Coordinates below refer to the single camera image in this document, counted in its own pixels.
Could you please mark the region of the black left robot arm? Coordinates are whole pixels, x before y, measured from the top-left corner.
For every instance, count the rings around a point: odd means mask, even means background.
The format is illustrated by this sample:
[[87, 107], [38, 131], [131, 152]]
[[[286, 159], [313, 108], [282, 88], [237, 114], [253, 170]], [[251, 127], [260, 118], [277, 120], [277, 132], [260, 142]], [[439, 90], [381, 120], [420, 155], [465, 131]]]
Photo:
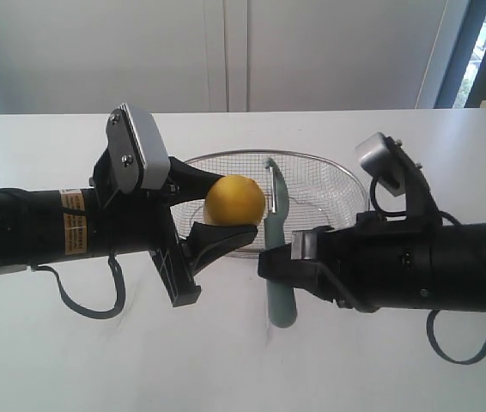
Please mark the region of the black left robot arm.
[[147, 251], [173, 306], [193, 304], [201, 288], [195, 275], [232, 251], [251, 244], [255, 224], [194, 223], [180, 237], [171, 208], [207, 196], [218, 176], [176, 158], [155, 189], [137, 180], [127, 189], [111, 156], [97, 161], [90, 185], [74, 191], [25, 191], [0, 187], [0, 274], [14, 269], [52, 271], [56, 262], [106, 258], [116, 300], [106, 311], [81, 306], [67, 293], [64, 304], [94, 319], [113, 318], [125, 306], [126, 289], [118, 255]]

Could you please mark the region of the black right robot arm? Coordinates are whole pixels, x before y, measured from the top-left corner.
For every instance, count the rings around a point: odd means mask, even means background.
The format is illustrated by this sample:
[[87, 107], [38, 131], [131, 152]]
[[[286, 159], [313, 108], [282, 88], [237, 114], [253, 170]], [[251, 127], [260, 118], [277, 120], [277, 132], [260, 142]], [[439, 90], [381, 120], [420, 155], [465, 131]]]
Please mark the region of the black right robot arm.
[[421, 168], [389, 136], [376, 133], [356, 152], [373, 185], [404, 196], [404, 210], [296, 232], [260, 254], [259, 276], [358, 312], [486, 312], [486, 223], [444, 225]]

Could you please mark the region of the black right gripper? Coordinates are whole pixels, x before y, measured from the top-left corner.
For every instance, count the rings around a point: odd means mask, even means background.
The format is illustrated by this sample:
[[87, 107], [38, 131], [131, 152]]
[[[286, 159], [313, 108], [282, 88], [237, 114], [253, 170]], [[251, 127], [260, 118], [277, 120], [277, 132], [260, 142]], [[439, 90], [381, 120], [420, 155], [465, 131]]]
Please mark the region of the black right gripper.
[[396, 144], [405, 193], [394, 197], [371, 177], [373, 209], [354, 227], [319, 237], [315, 229], [292, 232], [286, 283], [358, 312], [442, 308], [433, 264], [441, 214], [421, 168]]

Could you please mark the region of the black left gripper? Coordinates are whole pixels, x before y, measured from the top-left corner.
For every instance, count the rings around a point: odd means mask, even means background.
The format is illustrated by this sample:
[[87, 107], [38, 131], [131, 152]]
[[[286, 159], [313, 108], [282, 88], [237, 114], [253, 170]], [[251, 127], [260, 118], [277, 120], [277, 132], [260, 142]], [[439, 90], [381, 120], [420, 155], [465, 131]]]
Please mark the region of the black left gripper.
[[211, 226], [194, 222], [182, 240], [171, 207], [205, 199], [222, 175], [192, 167], [170, 156], [167, 181], [159, 190], [124, 194], [116, 189], [112, 163], [105, 151], [94, 166], [88, 190], [88, 254], [109, 257], [116, 290], [125, 292], [117, 253], [148, 251], [173, 306], [197, 301], [201, 288], [193, 277], [217, 259], [250, 245], [255, 225]]

